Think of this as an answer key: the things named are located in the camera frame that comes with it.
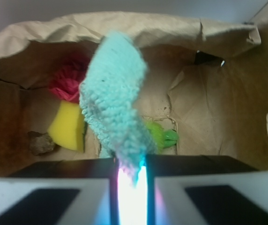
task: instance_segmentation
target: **blue fabric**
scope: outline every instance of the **blue fabric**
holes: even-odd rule
[[[80,85],[80,107],[101,143],[100,157],[115,152],[120,167],[136,181],[147,153],[156,144],[136,109],[132,108],[147,66],[132,40],[111,32],[93,57]]]

